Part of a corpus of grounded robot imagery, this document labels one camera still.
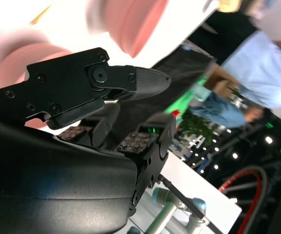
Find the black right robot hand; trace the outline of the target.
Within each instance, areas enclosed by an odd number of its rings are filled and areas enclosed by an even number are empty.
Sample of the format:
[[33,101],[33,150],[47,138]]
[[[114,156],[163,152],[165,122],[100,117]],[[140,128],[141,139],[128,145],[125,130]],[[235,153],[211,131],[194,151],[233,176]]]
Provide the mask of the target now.
[[120,106],[171,83],[163,72],[109,66],[102,48],[29,64],[0,89],[0,234],[112,234],[157,181],[176,131],[156,113],[104,148]]

